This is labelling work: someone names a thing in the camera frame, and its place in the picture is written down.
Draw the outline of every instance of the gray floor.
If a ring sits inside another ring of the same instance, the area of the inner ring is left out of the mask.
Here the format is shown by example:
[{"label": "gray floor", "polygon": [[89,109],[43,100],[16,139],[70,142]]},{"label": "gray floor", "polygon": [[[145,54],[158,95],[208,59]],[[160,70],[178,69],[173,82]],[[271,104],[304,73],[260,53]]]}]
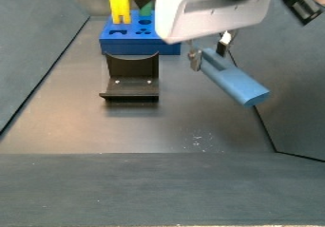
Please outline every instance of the gray floor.
[{"label": "gray floor", "polygon": [[325,164],[280,154],[2,155],[0,172],[2,226],[325,224]]},{"label": "gray floor", "polygon": [[[254,111],[181,56],[161,56],[161,101],[107,104],[109,70],[93,18],[0,136],[3,154],[272,152]],[[214,45],[214,37],[201,41]]]}]

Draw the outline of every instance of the yellow block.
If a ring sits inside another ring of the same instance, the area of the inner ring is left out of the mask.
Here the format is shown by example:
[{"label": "yellow block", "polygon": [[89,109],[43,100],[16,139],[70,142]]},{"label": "yellow block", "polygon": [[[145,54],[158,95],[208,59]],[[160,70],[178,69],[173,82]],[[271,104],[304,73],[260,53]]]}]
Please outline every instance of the yellow block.
[{"label": "yellow block", "polygon": [[125,24],[131,24],[130,2],[129,0],[110,0],[113,11],[113,22],[121,24],[121,17]]}]

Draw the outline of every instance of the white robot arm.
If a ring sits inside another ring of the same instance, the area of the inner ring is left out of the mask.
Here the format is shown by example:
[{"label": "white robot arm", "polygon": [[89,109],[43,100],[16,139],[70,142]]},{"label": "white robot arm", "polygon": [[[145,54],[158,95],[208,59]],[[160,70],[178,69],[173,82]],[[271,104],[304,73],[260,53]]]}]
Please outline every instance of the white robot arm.
[{"label": "white robot arm", "polygon": [[[177,43],[252,26],[264,19],[271,0],[157,0],[156,28],[162,39]],[[304,25],[321,13],[313,0],[284,0]],[[226,43],[232,33],[226,32]],[[230,61],[225,48],[196,47],[190,43],[190,67],[201,70],[224,91],[249,107],[265,101],[269,90]]]},{"label": "white robot arm", "polygon": [[[258,24],[271,0],[157,0],[156,29],[169,43]],[[304,24],[320,14],[313,0],[284,0]]]}]

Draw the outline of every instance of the blue block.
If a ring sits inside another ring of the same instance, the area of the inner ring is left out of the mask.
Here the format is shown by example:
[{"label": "blue block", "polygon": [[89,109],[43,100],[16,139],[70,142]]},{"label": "blue block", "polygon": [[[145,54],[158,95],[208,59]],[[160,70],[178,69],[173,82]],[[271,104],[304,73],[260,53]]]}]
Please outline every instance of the blue block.
[{"label": "blue block", "polygon": [[139,16],[131,10],[130,25],[114,24],[110,16],[99,37],[102,53],[113,55],[180,55],[181,43],[169,45],[156,32],[156,12],[152,16]]}]

